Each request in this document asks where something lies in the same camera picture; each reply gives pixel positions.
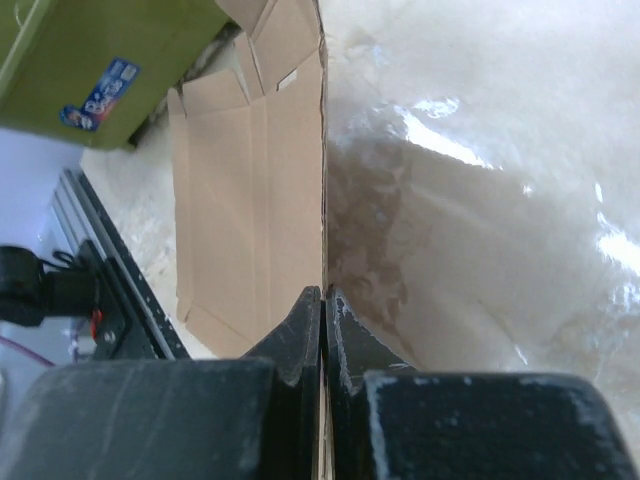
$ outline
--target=flattened cardboard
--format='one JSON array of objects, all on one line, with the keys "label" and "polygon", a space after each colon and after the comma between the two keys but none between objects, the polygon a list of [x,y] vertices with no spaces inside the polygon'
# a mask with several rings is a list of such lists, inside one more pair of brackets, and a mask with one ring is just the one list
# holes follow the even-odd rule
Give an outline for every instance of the flattened cardboard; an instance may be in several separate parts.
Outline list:
[{"label": "flattened cardboard", "polygon": [[218,3],[245,31],[241,75],[197,79],[168,103],[178,316],[233,357],[324,285],[325,51],[313,0]]}]

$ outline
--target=black mechanical part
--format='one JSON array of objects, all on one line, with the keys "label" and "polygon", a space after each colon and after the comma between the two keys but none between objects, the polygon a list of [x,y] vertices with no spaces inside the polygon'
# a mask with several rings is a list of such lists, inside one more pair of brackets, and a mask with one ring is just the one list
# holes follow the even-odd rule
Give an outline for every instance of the black mechanical part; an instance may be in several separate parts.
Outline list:
[{"label": "black mechanical part", "polygon": [[327,378],[331,393],[333,420],[333,458],[336,478],[364,478],[363,458],[368,435],[355,430],[355,418],[362,416],[363,405],[357,401],[368,370],[415,369],[379,342],[355,317],[344,294],[331,288],[327,295]]},{"label": "black mechanical part", "polygon": [[244,358],[273,361],[280,379],[269,402],[263,478],[313,478],[318,471],[320,324],[318,287],[305,288],[287,318]]},{"label": "black mechanical part", "polygon": [[3,320],[37,327],[45,317],[89,316],[97,296],[98,282],[91,270],[45,262],[24,248],[0,247]]},{"label": "black mechanical part", "polygon": [[144,311],[112,259],[103,260],[93,242],[85,241],[78,255],[100,281],[102,321],[96,328],[94,360],[165,358],[154,335],[146,330]]},{"label": "black mechanical part", "polygon": [[313,478],[320,313],[319,289],[305,289],[241,360],[45,373],[3,437],[0,479]]},{"label": "black mechanical part", "polygon": [[40,259],[20,247],[0,247],[0,319],[34,327],[43,319]]},{"label": "black mechanical part", "polygon": [[321,357],[334,478],[636,479],[588,383],[423,374],[307,288],[236,361],[90,362],[48,371],[0,444],[0,479],[315,478]]},{"label": "black mechanical part", "polygon": [[[56,196],[60,203],[62,199],[73,196],[77,208],[82,209],[87,223],[94,232],[94,242],[99,244],[105,256],[111,259],[114,268],[117,266],[123,285],[126,285],[125,288],[131,295],[131,302],[139,307],[141,316],[137,320],[144,324],[149,340],[159,346],[161,352],[158,357],[189,358],[189,353],[174,330],[171,320],[165,315],[86,175],[82,172],[65,172]],[[148,348],[146,344],[141,344],[140,348],[135,347],[134,338],[131,342],[131,349],[126,349],[129,356],[125,358],[137,358],[137,351]]]}]

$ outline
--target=blue sticker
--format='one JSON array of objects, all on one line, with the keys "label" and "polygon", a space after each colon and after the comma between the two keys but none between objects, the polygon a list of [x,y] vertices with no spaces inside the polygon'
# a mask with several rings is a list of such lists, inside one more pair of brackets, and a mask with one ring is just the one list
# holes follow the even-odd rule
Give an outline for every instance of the blue sticker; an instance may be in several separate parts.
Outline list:
[{"label": "blue sticker", "polygon": [[138,76],[140,67],[122,58],[115,58],[102,74],[81,107],[66,105],[60,110],[60,120],[65,125],[95,132],[109,116]]}]

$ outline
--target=green container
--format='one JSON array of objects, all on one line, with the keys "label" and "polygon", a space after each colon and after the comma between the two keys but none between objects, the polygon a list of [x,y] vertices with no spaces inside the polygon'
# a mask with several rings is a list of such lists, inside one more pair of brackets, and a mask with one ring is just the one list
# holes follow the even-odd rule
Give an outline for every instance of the green container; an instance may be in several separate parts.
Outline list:
[{"label": "green container", "polygon": [[[214,0],[0,0],[0,126],[125,147],[228,20]],[[95,131],[65,124],[116,59],[139,67],[125,93]]]}]

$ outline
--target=clear plastic bag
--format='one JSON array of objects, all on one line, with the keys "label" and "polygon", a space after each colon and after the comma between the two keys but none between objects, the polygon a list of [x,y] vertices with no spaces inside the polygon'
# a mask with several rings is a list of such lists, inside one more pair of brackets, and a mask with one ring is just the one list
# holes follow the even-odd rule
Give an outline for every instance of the clear plastic bag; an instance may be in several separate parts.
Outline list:
[{"label": "clear plastic bag", "polygon": [[330,281],[423,369],[591,380],[637,448],[640,7],[322,12]]}]

